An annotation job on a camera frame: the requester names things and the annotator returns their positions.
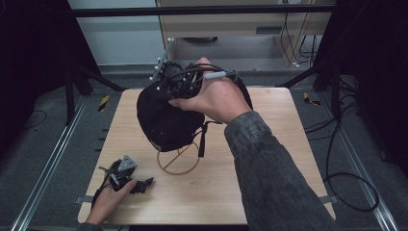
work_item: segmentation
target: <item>finger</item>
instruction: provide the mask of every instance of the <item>finger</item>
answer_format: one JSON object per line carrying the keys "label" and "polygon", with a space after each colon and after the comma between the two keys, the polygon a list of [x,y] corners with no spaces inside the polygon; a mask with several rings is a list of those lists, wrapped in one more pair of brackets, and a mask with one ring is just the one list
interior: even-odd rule
{"label": "finger", "polygon": [[174,107],[180,108],[183,111],[198,111],[196,98],[184,99],[176,98],[169,100],[168,103]]}
{"label": "finger", "polygon": [[128,183],[126,183],[125,186],[123,186],[122,189],[118,191],[118,193],[120,193],[121,196],[125,196],[136,186],[136,183],[137,183],[136,180],[129,181]]}
{"label": "finger", "polygon": [[196,62],[196,64],[211,64],[211,63],[210,63],[210,61],[209,61],[207,58],[202,57],[201,59],[199,59],[199,60]]}

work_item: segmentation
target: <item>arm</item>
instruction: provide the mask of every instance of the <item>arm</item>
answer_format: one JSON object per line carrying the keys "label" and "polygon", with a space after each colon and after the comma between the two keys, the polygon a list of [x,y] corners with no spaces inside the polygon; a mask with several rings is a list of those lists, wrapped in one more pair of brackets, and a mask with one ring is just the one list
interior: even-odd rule
{"label": "arm", "polygon": [[286,148],[256,112],[225,129],[251,230],[336,230]]}
{"label": "arm", "polygon": [[[210,62],[202,58],[198,63]],[[338,229],[286,148],[251,111],[231,80],[204,80],[196,97],[169,103],[228,124],[224,134],[235,157],[242,204],[251,230]]]}
{"label": "arm", "polygon": [[123,197],[136,186],[136,183],[136,180],[129,181],[121,190],[115,192],[107,181],[93,204],[87,220],[79,224],[77,231],[102,231],[99,226],[116,209]]}

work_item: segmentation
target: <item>metal rod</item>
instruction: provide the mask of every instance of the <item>metal rod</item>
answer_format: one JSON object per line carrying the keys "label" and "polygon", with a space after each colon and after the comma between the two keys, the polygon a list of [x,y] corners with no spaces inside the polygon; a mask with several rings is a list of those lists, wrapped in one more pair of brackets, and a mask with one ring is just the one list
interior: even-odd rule
{"label": "metal rod", "polygon": [[163,52],[163,56],[160,58],[159,63],[155,66],[155,71],[153,73],[153,76],[150,78],[150,80],[156,81],[156,78],[159,75],[160,71],[162,70],[163,64],[165,63],[166,56],[168,55],[168,53],[170,52],[173,46],[174,38],[168,38],[167,41],[168,41],[167,48],[165,52]]}
{"label": "metal rod", "polygon": [[31,194],[25,202],[24,207],[20,211],[18,217],[15,219],[12,225],[12,231],[24,231],[27,229],[31,218],[33,217],[33,214],[36,211],[37,206],[45,193],[45,190],[47,189],[48,183],[50,182],[54,171],[57,168],[58,162],[64,154],[66,145],[68,144],[68,141],[79,121],[79,117],[82,114],[86,101],[87,98],[85,96],[80,97],[80,101],[78,102],[78,106],[76,109],[76,116],[73,118],[72,122],[69,125],[65,126],[60,139],[54,147],[54,150],[51,153],[51,156],[41,173],[41,176],[38,178],[36,185],[31,191]]}
{"label": "metal rod", "polygon": [[147,16],[182,14],[231,14],[231,13],[331,13],[336,4],[318,5],[248,5],[248,6],[201,6],[201,7],[159,7],[159,8],[119,8],[80,9],[52,14],[67,14],[75,17],[107,16]]}

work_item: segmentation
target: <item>wooden table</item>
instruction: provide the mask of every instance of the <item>wooden table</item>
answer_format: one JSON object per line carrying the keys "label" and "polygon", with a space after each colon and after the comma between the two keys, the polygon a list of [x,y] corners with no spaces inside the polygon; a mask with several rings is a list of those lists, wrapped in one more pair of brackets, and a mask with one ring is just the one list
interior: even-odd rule
{"label": "wooden table", "polygon": [[[254,110],[289,150],[311,188],[318,196],[327,195],[289,90],[248,88],[248,91]],[[124,154],[138,163],[132,178],[155,177],[155,182],[145,194],[126,196],[108,223],[246,224],[233,156],[223,136],[225,125],[210,124],[205,156],[195,169],[184,175],[168,174],[159,167],[157,151],[140,128],[136,109],[139,93],[140,90],[126,90],[122,94],[87,195],[93,195],[103,181],[104,172],[98,168],[109,167]],[[161,158],[168,155],[172,154],[162,153]],[[171,170],[186,170],[196,159],[197,150],[191,148],[170,166]],[[326,208],[334,218],[331,205],[326,204]],[[83,203],[80,222],[85,221],[89,210],[90,204]]]}

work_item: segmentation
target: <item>gray sleeve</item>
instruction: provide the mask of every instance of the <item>gray sleeve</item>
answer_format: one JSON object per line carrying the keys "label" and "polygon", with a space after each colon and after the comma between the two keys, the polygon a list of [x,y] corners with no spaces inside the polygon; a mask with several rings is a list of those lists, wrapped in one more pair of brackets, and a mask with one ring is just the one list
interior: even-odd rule
{"label": "gray sleeve", "polygon": [[80,223],[76,231],[103,231],[99,226],[90,223]]}
{"label": "gray sleeve", "polygon": [[250,230],[339,228],[258,113],[238,116],[224,135],[234,155]]}

